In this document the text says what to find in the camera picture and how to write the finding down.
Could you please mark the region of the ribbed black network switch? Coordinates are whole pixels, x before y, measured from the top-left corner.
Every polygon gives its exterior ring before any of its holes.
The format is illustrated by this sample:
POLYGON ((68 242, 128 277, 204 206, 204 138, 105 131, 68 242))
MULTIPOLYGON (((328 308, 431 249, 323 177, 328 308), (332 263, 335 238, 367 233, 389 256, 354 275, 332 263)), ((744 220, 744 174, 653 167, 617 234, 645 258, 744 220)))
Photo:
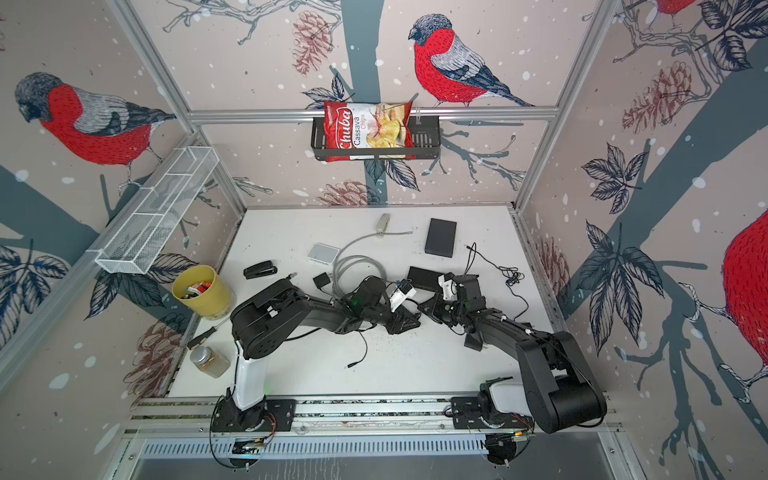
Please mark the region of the ribbed black network switch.
POLYGON ((443 273, 440 272, 411 266, 408 270, 407 279, 418 290, 438 293, 442 291, 440 283, 442 276, 443 273))

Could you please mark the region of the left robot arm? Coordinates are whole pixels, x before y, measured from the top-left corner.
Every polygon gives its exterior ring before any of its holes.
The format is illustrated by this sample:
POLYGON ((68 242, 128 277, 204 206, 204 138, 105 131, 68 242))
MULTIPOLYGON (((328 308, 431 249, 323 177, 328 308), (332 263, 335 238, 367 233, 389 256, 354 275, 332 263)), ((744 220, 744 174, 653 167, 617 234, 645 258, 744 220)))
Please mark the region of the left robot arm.
POLYGON ((398 335, 421 326, 420 315, 387 294, 387 283, 369 276, 339 299, 321 300, 281 279, 238 305, 230 314, 237 361, 225 400, 239 420, 264 415, 268 357, 300 326, 337 335, 359 332, 361 325, 384 326, 398 335))

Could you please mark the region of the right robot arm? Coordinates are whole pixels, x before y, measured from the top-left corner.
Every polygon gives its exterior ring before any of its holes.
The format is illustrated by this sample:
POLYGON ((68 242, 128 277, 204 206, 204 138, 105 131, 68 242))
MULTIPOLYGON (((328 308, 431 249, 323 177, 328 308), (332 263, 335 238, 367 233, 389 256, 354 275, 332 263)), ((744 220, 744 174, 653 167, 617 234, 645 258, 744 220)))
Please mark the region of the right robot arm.
POLYGON ((464 346, 493 346, 517 361, 530 416, 546 433, 602 425, 607 402, 575 338, 519 322, 482 295, 479 278, 440 274, 429 286, 434 297, 419 310, 437 323, 464 331, 464 346))

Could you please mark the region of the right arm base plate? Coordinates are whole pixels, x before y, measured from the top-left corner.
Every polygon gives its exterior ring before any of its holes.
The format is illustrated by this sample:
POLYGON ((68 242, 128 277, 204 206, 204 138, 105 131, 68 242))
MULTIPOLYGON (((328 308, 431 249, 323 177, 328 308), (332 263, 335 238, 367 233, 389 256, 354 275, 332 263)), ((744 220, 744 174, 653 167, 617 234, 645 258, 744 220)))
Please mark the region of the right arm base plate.
POLYGON ((532 431, 533 418, 525 413, 499 411, 487 394, 452 397, 443 414, 458 430, 516 429, 532 431))

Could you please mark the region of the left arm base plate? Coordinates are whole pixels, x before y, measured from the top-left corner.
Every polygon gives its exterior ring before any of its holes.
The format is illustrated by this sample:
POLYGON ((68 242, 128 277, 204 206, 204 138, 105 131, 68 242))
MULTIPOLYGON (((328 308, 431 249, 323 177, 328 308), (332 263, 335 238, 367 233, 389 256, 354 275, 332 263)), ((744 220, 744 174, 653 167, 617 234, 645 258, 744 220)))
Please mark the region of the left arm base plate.
POLYGON ((278 433, 291 430, 297 401, 266 397, 253 407, 240 410, 229 394, 219 399, 209 427, 211 433, 278 433))

